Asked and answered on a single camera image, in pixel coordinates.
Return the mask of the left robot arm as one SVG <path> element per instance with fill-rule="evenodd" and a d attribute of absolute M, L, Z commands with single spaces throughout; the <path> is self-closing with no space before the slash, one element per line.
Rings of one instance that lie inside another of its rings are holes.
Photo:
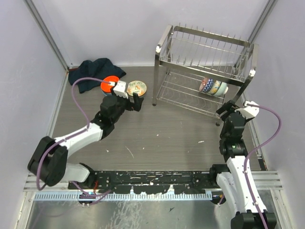
<path fill-rule="evenodd" d="M 80 184 L 84 189 L 95 185 L 95 171 L 84 163 L 70 164 L 68 158 L 85 146 L 106 138 L 124 111 L 140 111 L 143 98 L 138 94 L 123 98 L 109 95 L 103 98 L 100 110 L 89 125 L 62 137 L 43 137 L 38 143 L 27 169 L 36 175 L 36 184 L 41 181 L 52 187 L 61 181 Z"/>

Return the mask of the orange floral back bowl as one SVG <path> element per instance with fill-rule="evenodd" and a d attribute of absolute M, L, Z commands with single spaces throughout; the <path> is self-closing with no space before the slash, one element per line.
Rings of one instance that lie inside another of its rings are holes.
<path fill-rule="evenodd" d="M 138 94 L 139 97 L 143 97 L 147 92 L 147 85 L 142 81 L 131 81 L 127 86 L 127 94 L 133 97 L 133 94 Z"/>

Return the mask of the blue white floral bowl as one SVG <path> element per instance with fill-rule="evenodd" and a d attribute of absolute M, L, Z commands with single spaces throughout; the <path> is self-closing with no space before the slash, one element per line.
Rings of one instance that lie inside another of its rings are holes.
<path fill-rule="evenodd" d="M 111 92 L 110 92 L 110 93 L 107 93 L 107 92 L 102 91 L 102 93 L 103 93 L 105 96 L 111 96 L 111 95 L 113 95 Z"/>

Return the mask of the stainless steel dish rack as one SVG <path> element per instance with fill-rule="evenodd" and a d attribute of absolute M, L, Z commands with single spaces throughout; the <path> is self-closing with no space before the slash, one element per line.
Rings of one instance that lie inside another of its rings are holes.
<path fill-rule="evenodd" d="M 167 102 L 200 114 L 237 101 L 255 76 L 259 46 L 230 35 L 168 25 L 155 49 L 152 104 Z M 225 95 L 199 91 L 204 77 L 227 83 Z"/>

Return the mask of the plain orange bowl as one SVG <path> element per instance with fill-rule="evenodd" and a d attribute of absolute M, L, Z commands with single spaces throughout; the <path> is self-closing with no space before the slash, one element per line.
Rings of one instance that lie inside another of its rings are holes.
<path fill-rule="evenodd" d="M 119 81 L 119 77 L 111 75 L 106 77 L 101 83 L 101 90 L 106 94 L 111 94 L 111 89 Z"/>

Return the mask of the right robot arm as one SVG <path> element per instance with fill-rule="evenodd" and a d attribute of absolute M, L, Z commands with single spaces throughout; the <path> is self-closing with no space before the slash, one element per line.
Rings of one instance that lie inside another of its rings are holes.
<path fill-rule="evenodd" d="M 219 204 L 228 203 L 233 229 L 274 229 L 277 225 L 275 214 L 268 212 L 257 191 L 250 169 L 251 153 L 243 140 L 246 123 L 258 115 L 260 108 L 253 101 L 245 101 L 240 108 L 230 100 L 216 111 L 223 121 L 219 150 L 225 163 L 212 165 L 209 182 L 222 189 Z"/>

